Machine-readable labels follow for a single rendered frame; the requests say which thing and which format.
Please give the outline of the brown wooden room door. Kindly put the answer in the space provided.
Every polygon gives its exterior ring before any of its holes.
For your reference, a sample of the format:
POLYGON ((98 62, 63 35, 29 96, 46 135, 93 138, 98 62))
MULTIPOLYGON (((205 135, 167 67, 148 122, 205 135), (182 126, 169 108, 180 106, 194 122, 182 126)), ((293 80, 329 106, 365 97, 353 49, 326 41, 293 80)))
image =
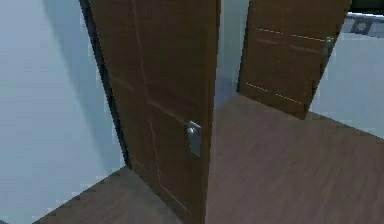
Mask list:
POLYGON ((303 119, 329 62, 352 0, 250 0, 239 93, 303 119))
POLYGON ((206 224, 220 0, 79 1, 126 164, 183 224, 206 224))

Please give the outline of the grey framed wall picture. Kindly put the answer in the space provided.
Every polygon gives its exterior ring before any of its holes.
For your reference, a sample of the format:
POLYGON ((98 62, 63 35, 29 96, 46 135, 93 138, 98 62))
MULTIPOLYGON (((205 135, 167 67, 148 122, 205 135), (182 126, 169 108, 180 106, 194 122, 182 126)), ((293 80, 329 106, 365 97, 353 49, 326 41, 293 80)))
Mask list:
POLYGON ((348 12, 342 32, 384 38, 384 15, 348 12))

